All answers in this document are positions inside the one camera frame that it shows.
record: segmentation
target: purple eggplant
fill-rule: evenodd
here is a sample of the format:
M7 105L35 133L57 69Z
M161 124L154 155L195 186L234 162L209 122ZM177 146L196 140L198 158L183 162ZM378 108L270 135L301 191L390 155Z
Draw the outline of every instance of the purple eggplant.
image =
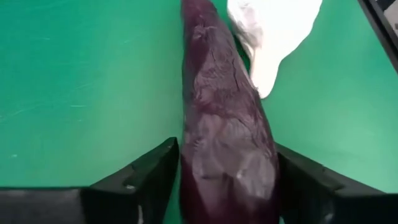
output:
M257 90L208 0L182 0L187 224L276 224L279 165Z

